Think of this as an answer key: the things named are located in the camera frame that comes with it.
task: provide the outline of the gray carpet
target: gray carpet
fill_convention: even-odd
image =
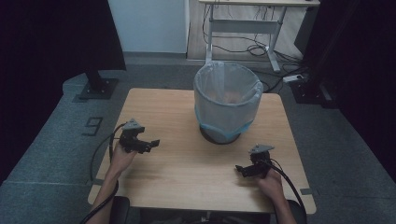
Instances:
[[[131,88],[192,89],[200,65],[129,64],[102,71],[120,80],[110,100],[73,103],[83,75],[64,83],[64,96],[46,125],[0,188],[0,223],[78,223],[88,213],[90,160],[114,129]],[[274,77],[259,75],[269,83]],[[285,106],[318,211],[309,223],[396,223],[396,185],[337,109],[297,105],[289,86],[275,89]],[[85,127],[103,118],[96,136]],[[93,164],[96,173],[106,146]],[[128,220],[137,223],[138,210]]]

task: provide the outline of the gray trash can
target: gray trash can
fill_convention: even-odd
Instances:
[[[263,85],[237,63],[211,62],[195,75],[195,115],[201,132],[211,142],[229,144],[256,117]]]

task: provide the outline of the table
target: table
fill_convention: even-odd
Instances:
[[[138,154],[120,177],[118,195],[131,206],[202,211],[272,213],[273,206],[252,178],[244,178],[234,166],[249,166],[248,151],[256,144],[272,145],[277,160],[297,190],[309,189],[297,147],[280,97],[264,94],[257,117],[246,133],[229,145],[206,141],[194,114],[193,91],[131,89],[118,124],[134,118],[146,127],[143,141],[161,139],[150,153]],[[105,154],[97,179],[109,166]],[[294,194],[284,181],[286,198]],[[89,203],[100,186],[93,185]],[[308,214],[316,211],[311,194],[302,195]]]
[[[279,36],[280,28],[285,18],[287,7],[318,7],[319,0],[199,0],[200,3],[210,5],[209,31],[206,46],[206,58],[208,63],[212,61],[212,33],[245,33],[245,34],[271,34],[274,35],[271,43],[266,47],[267,55],[275,72],[280,68],[274,54],[274,48]],[[213,18],[214,5],[237,5],[237,6],[273,6],[282,7],[277,21],[239,21],[239,20],[215,20]]]

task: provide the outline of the hand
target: hand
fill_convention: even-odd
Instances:
[[[137,151],[126,152],[123,146],[117,142],[113,150],[113,159],[111,161],[108,172],[114,175],[120,175],[132,163]]]
[[[256,177],[255,179],[262,193],[272,201],[283,200],[285,198],[283,195],[281,176],[274,169],[270,169],[265,178]]]

